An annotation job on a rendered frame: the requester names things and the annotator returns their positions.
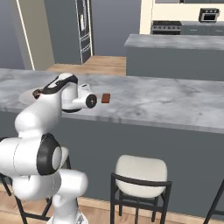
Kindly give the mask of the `grey marble-topped kitchen island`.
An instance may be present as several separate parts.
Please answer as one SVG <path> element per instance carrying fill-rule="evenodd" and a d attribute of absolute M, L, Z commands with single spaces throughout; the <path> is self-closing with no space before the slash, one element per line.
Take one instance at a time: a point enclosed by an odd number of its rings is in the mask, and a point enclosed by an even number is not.
<path fill-rule="evenodd" d="M 130 34 L 128 76 L 224 81 L 224 37 Z"/>

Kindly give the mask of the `grey marble-topped dining counter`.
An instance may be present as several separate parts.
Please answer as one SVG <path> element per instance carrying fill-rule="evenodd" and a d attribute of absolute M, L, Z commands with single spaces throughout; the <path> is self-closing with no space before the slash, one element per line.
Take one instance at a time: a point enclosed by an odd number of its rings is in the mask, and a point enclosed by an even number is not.
<path fill-rule="evenodd" d="M 85 172 L 87 197 L 108 200 L 121 155 L 159 158 L 172 182 L 169 211 L 205 217 L 224 179 L 224 81 L 81 74 L 108 104 L 65 114 L 52 133 Z"/>

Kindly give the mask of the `white round plate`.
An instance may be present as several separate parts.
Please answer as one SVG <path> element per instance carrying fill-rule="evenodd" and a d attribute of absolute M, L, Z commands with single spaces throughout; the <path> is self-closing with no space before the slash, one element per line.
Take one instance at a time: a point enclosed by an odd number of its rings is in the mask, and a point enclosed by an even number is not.
<path fill-rule="evenodd" d="M 24 105 L 31 105 L 33 104 L 37 99 L 35 99 L 32 95 L 32 93 L 36 90 L 36 89 L 40 89 L 41 93 L 42 93 L 42 89 L 41 88 L 34 88 L 34 89 L 30 89 L 25 91 L 24 93 L 22 93 L 19 96 L 19 101 L 21 103 L 23 103 Z"/>

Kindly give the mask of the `grey base cabinet run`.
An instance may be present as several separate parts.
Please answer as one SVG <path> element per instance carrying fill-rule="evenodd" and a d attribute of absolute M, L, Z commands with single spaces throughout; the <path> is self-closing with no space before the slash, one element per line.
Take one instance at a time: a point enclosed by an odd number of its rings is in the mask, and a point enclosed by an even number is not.
<path fill-rule="evenodd" d="M 224 36 L 224 25 L 183 25 L 182 35 Z"/>

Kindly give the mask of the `grey fridge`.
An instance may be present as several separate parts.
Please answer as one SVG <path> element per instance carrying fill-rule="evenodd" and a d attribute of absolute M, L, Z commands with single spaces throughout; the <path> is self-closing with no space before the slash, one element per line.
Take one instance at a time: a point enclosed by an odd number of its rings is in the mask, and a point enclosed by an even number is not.
<path fill-rule="evenodd" d="M 92 54 L 89 0 L 44 0 L 56 64 L 85 63 Z"/>

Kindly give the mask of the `silver toaster oven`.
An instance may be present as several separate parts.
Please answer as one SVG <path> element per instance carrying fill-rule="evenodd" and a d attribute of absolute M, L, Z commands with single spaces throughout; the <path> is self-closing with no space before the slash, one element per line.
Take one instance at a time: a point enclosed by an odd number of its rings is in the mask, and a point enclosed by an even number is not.
<path fill-rule="evenodd" d="M 216 8 L 201 8 L 199 11 L 199 21 L 201 23 L 215 23 L 220 10 Z"/>

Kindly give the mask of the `black stove with oven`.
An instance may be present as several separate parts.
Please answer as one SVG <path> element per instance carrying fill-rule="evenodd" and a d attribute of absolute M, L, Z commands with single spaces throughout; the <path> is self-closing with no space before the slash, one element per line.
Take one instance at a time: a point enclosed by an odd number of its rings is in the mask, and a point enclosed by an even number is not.
<path fill-rule="evenodd" d="M 154 20 L 151 25 L 151 33 L 153 35 L 179 35 L 181 26 L 180 21 Z"/>

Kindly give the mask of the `grey wall cabinet run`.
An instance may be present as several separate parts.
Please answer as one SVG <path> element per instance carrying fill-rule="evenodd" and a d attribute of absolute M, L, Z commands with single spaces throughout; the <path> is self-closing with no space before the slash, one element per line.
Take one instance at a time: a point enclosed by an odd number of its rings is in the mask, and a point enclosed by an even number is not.
<path fill-rule="evenodd" d="M 224 4 L 224 0 L 155 0 L 155 4 Z"/>

